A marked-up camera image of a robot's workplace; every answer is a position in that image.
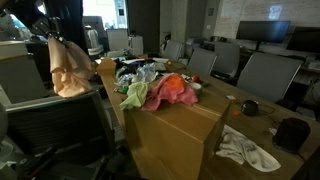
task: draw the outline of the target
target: cloth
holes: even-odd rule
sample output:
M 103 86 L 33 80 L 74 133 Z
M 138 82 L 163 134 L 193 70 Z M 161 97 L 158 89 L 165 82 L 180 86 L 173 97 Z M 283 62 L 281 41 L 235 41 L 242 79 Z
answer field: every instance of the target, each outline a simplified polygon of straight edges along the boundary
M 223 141 L 218 156 L 228 157 L 243 164 L 246 160 L 252 167 L 262 172 L 271 172 L 281 167 L 280 163 L 269 153 L 260 148 L 240 132 L 225 125 Z
M 54 92 L 62 97 L 74 97 L 90 91 L 88 80 L 94 69 L 87 54 L 73 42 L 67 42 L 66 47 L 53 37 L 49 37 L 48 46 Z
M 163 78 L 159 84 L 148 93 L 147 101 L 142 107 L 142 110 L 157 110 L 162 99 L 168 100 L 171 104 L 183 102 L 189 106 L 198 102 L 194 91 L 186 85 L 184 79 L 178 74 L 172 74 Z
M 132 109 L 133 107 L 141 107 L 145 101 L 148 93 L 148 83 L 136 82 L 129 86 L 127 92 L 128 98 L 119 106 L 121 110 Z

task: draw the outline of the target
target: window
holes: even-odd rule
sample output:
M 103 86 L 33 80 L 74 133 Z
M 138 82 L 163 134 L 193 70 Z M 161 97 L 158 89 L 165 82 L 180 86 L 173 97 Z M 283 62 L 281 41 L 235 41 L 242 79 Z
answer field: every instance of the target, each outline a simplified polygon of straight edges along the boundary
M 127 29 L 125 0 L 83 0 L 84 16 L 101 16 L 105 29 Z

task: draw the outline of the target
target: white towel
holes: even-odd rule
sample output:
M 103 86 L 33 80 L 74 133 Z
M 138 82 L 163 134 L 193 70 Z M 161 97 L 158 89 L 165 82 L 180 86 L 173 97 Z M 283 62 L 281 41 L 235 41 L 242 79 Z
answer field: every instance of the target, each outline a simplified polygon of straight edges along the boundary
M 281 167 L 280 163 L 256 143 L 240 132 L 225 125 L 222 133 L 223 141 L 218 156 L 228 157 L 243 164 L 246 160 L 252 167 L 262 172 L 271 172 Z

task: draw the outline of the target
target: table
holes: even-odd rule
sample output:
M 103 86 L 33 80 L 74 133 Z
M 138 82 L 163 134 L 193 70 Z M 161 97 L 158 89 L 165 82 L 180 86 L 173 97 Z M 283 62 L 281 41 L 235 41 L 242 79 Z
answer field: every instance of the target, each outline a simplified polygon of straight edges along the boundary
M 111 60 L 104 60 L 97 68 L 99 75 L 102 78 L 106 91 L 108 93 L 111 104 L 114 108 L 118 121 L 126 132 L 125 118 L 122 111 L 119 109 L 119 104 L 126 98 L 125 95 L 115 94 L 112 92 L 114 85 L 114 63 L 110 62 Z M 187 70 L 180 69 L 179 65 L 174 64 L 174 67 L 168 67 L 170 71 L 177 71 L 177 73 L 189 73 Z M 253 96 L 247 92 L 239 90 L 236 87 L 233 87 L 229 84 L 226 84 L 222 81 L 209 77 L 201 73 L 194 73 L 201 77 L 202 80 L 209 83 L 209 86 L 203 89 L 203 94 L 201 95 L 198 104 L 206 107 L 208 109 L 215 109 L 215 105 L 212 104 L 214 98 L 220 97 L 225 98 L 226 95 L 233 95 L 237 98 L 237 104 L 231 105 L 227 115 L 226 115 L 226 124 L 241 132 L 247 136 L 252 141 L 256 142 L 261 148 L 266 150 L 272 156 L 274 156 L 282 165 L 282 167 L 276 171 L 270 173 L 259 172 L 252 168 L 249 164 L 245 163 L 239 165 L 236 162 L 218 156 L 213 156 L 204 166 L 201 168 L 199 179 L 290 179 L 297 170 L 302 166 L 303 160 L 297 156 L 286 153 L 275 148 L 272 145 L 272 135 L 266 134 L 269 128 L 272 127 L 272 119 L 280 122 L 282 119 L 289 117 L 296 117 L 306 121 L 311 127 L 311 133 L 300 149 L 300 154 L 308 159 L 316 148 L 320 144 L 320 124 L 315 121 L 311 121 L 307 117 L 301 116 L 295 112 L 289 111 L 285 108 L 282 108 L 276 104 L 268 102 L 262 98 Z M 263 105 L 263 109 L 268 111 L 270 108 L 274 109 L 274 112 L 269 116 L 266 115 L 257 115 L 253 117 L 248 117 L 243 114 L 239 116 L 234 116 L 234 111 L 240 111 L 242 102 L 245 100 L 256 100 Z M 145 151 L 145 156 L 139 156 L 136 151 L 132 152 L 133 157 L 137 163 L 139 171 L 142 177 L 151 177 L 157 176 L 157 179 L 166 179 L 162 177 L 162 174 L 159 174 L 156 169 L 161 169 L 161 163 L 150 163 L 152 161 L 147 161 L 145 158 L 149 156 L 149 152 Z

